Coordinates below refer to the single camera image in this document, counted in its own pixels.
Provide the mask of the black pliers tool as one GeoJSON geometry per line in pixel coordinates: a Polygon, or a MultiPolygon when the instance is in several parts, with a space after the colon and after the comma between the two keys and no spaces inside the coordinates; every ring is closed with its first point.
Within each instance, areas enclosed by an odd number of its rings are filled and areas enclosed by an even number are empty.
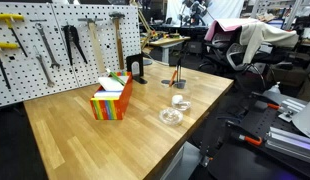
{"type": "Polygon", "coordinates": [[[62,27],[62,31],[64,32],[64,36],[65,36],[67,54],[69,57],[70,64],[73,64],[70,42],[73,42],[75,44],[84,62],[87,63],[87,59],[79,43],[79,35],[78,35],[78,31],[76,27],[73,25],[65,25],[62,27]]]}

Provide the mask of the background wooden desk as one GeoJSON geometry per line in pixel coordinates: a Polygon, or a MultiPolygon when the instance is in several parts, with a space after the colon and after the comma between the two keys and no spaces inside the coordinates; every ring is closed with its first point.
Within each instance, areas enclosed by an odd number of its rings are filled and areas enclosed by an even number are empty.
{"type": "Polygon", "coordinates": [[[150,42],[152,46],[159,46],[162,48],[162,62],[169,63],[169,49],[173,46],[189,40],[188,36],[180,36],[179,38],[162,38],[157,41],[150,42]]]}

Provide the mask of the clear glass jar lid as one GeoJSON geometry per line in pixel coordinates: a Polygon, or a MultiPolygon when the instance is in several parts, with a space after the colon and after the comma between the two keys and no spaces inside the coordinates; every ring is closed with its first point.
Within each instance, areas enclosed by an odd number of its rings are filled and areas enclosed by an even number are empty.
{"type": "Polygon", "coordinates": [[[174,108],[166,108],[159,113],[159,118],[167,125],[177,125],[183,120],[183,114],[174,108]]]}

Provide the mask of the thin green book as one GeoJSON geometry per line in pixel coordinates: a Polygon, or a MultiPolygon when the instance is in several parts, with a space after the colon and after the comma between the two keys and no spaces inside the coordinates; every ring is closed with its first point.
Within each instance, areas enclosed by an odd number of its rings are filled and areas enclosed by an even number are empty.
{"type": "Polygon", "coordinates": [[[125,86],[125,82],[119,78],[114,72],[112,72],[110,69],[106,68],[107,73],[109,73],[116,81],[118,81],[121,85],[125,86]]]}

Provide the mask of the left white pegboard panel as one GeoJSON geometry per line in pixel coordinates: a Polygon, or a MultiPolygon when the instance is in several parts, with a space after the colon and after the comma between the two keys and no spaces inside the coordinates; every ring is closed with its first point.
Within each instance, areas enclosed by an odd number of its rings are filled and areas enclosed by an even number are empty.
{"type": "MultiPolygon", "coordinates": [[[[63,92],[78,87],[75,76],[65,65],[64,45],[61,29],[58,27],[52,5],[49,3],[0,2],[0,14],[20,14],[22,21],[12,23],[27,55],[20,48],[2,49],[0,57],[3,62],[11,89],[8,89],[0,70],[0,107],[45,95],[63,92]],[[49,46],[60,68],[51,68],[51,59],[44,42],[35,27],[41,23],[49,46]],[[54,87],[47,86],[47,79],[35,57],[35,45],[42,55],[43,62],[54,87]]],[[[5,22],[0,21],[0,42],[17,43],[12,31],[5,22]]]]}

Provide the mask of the black office chair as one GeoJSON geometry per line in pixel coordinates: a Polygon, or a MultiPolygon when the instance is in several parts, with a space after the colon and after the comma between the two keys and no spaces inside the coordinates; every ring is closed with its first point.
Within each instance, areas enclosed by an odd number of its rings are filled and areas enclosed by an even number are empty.
{"type": "Polygon", "coordinates": [[[244,55],[247,46],[239,43],[242,27],[238,27],[229,32],[216,32],[213,39],[206,41],[205,45],[208,48],[206,60],[198,66],[201,70],[204,66],[211,66],[213,73],[224,75],[226,72],[242,72],[246,73],[249,69],[253,69],[262,81],[263,87],[266,87],[266,82],[263,77],[263,72],[258,69],[257,63],[277,64],[278,59],[271,53],[259,51],[254,55],[250,63],[244,63],[244,55]]]}

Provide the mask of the small white object in jar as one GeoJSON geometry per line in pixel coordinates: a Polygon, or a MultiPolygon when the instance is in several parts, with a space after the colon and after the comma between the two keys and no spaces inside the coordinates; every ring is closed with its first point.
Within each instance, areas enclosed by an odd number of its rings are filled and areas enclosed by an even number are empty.
{"type": "Polygon", "coordinates": [[[183,101],[183,96],[182,95],[174,95],[172,97],[172,103],[173,104],[179,104],[183,101]]]}

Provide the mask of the pink cloth on chair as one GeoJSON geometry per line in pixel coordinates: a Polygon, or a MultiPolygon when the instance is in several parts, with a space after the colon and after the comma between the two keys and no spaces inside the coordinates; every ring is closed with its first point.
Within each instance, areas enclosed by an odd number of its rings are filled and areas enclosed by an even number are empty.
{"type": "Polygon", "coordinates": [[[216,28],[220,27],[223,32],[233,31],[237,27],[249,23],[258,22],[258,19],[254,18],[227,18],[227,19],[215,19],[204,37],[206,41],[211,41],[214,34],[217,32],[216,28]]]}

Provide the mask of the white book in box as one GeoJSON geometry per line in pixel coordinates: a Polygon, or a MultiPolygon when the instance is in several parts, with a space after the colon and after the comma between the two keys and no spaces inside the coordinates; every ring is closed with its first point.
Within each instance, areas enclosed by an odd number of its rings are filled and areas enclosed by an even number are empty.
{"type": "Polygon", "coordinates": [[[106,91],[122,91],[124,86],[112,77],[99,77],[98,82],[106,91]]]}

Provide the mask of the right white pegboard panel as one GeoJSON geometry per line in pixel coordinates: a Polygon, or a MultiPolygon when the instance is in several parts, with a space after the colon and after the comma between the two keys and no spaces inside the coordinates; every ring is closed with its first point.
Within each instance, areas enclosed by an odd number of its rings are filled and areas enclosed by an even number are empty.
{"type": "Polygon", "coordinates": [[[64,43],[63,26],[73,25],[78,31],[79,43],[87,59],[87,63],[84,62],[73,42],[70,42],[73,64],[69,64],[67,53],[64,53],[64,60],[66,67],[75,76],[79,87],[95,84],[97,83],[98,77],[107,75],[106,72],[100,73],[98,70],[87,23],[85,21],[79,21],[79,18],[96,19],[96,32],[98,34],[105,69],[108,68],[113,72],[123,72],[126,70],[126,68],[121,70],[119,67],[115,25],[109,16],[112,12],[124,14],[124,17],[119,20],[124,62],[126,62],[127,56],[141,53],[138,10],[136,6],[53,4],[52,9],[58,27],[61,29],[61,36],[64,43]]]}

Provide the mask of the clear glass jar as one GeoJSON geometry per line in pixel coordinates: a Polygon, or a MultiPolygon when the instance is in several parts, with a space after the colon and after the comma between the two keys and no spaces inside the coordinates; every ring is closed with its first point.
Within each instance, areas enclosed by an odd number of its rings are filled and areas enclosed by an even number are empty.
{"type": "MultiPolygon", "coordinates": [[[[183,89],[185,87],[184,82],[176,82],[174,87],[178,89],[183,89]]],[[[191,102],[186,101],[181,94],[176,94],[172,96],[171,105],[173,108],[179,111],[186,111],[191,107],[191,102]]]]}

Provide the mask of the orange handled black clamp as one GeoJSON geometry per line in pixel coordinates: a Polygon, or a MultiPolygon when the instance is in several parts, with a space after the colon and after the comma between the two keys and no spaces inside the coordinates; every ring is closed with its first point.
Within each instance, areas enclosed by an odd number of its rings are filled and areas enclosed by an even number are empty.
{"type": "Polygon", "coordinates": [[[244,129],[241,125],[236,124],[232,121],[226,121],[225,122],[225,134],[224,138],[228,139],[231,137],[234,133],[237,133],[237,138],[242,141],[246,141],[250,144],[260,146],[262,143],[262,138],[252,134],[251,132],[244,129]]]}

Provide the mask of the black stand with orange tool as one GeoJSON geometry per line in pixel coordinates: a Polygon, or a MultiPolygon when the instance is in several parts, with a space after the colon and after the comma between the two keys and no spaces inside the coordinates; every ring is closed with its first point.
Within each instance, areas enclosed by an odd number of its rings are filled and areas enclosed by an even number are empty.
{"type": "Polygon", "coordinates": [[[162,80],[161,83],[169,87],[175,86],[178,89],[183,89],[185,87],[186,80],[181,78],[181,58],[179,58],[176,63],[176,68],[171,79],[162,80]]]}

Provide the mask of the short silver wrench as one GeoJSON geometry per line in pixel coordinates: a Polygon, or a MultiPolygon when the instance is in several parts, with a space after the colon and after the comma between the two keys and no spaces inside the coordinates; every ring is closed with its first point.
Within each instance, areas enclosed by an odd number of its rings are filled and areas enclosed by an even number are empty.
{"type": "Polygon", "coordinates": [[[45,75],[46,79],[47,79],[47,86],[48,86],[48,87],[54,87],[55,84],[54,84],[54,82],[50,79],[50,77],[49,77],[49,75],[48,75],[48,73],[47,73],[47,70],[46,70],[45,65],[44,65],[44,62],[43,62],[42,55],[39,53],[39,51],[38,51],[38,49],[37,49],[37,47],[36,47],[35,45],[33,45],[33,48],[34,48],[34,51],[35,51],[35,57],[36,57],[36,59],[39,61],[40,66],[41,66],[41,68],[42,68],[42,70],[43,70],[43,72],[44,72],[44,75],[45,75]]]}

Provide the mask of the aluminium extrusion rails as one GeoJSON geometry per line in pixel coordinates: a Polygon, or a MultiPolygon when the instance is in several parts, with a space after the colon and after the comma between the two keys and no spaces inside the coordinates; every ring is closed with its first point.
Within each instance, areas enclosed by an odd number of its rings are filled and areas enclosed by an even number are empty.
{"type": "Polygon", "coordinates": [[[271,127],[265,146],[277,152],[310,163],[310,138],[271,127]]]}

